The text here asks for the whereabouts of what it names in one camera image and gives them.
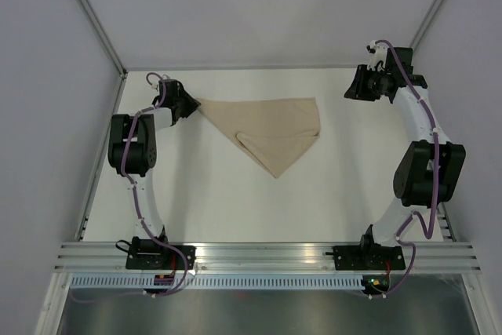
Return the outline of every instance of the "vent grille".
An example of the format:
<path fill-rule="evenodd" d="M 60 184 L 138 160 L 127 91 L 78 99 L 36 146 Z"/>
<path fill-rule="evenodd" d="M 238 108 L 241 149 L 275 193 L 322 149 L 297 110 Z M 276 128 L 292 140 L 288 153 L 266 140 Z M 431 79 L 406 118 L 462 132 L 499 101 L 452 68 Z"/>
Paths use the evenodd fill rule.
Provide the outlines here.
<path fill-rule="evenodd" d="M 180 281 L 177 275 L 172 286 Z M 199 275 L 188 276 L 185 289 L 361 290 L 361 275 Z M 161 289 L 153 274 L 74 274 L 71 288 Z"/>

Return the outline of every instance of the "gray floor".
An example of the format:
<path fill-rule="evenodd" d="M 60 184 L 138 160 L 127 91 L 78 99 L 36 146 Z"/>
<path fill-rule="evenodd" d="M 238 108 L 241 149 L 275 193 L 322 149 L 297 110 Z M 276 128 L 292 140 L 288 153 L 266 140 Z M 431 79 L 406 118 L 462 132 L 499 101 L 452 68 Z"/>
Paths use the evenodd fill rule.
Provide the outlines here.
<path fill-rule="evenodd" d="M 75 297 L 117 292 L 79 289 Z M 412 277 L 395 295 L 373 301 L 343 291 L 249 290 L 68 301 L 60 330 L 64 335 L 478 333 L 460 280 L 432 277 Z"/>

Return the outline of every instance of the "beige fabric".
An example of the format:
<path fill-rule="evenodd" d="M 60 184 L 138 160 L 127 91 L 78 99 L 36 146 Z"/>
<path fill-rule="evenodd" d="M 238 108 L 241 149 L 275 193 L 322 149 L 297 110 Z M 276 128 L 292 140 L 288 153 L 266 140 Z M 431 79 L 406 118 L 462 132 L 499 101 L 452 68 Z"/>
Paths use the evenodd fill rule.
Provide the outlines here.
<path fill-rule="evenodd" d="M 319 138 L 321 123 L 315 98 L 198 100 L 200 112 L 275 178 Z"/>

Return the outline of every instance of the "folded cloth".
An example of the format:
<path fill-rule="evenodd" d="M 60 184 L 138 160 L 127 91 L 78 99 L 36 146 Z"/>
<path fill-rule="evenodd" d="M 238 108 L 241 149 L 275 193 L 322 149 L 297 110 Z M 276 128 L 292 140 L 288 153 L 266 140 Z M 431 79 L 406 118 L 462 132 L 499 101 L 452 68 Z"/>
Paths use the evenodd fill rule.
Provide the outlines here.
<path fill-rule="evenodd" d="M 319 138 L 315 98 L 221 102 L 197 99 L 219 131 L 279 178 Z"/>

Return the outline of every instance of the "white table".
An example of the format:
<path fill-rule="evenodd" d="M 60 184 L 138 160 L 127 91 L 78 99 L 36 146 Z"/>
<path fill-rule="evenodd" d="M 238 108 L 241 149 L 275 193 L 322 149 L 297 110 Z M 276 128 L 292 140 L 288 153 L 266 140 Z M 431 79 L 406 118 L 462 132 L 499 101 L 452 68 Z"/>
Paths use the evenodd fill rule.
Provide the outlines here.
<path fill-rule="evenodd" d="M 353 69 L 173 71 L 194 97 L 272 100 L 316 97 L 321 137 L 279 179 L 236 148 L 199 112 L 157 133 L 158 211 L 171 242 L 351 242 L 394 197 L 392 178 L 407 147 L 388 99 L 344 99 Z M 130 72 L 118 109 L 133 114 L 155 92 Z M 107 160 L 86 241 L 133 237 L 126 186 Z M 431 241 L 441 241 L 435 229 Z M 424 241 L 419 224 L 406 238 Z"/>

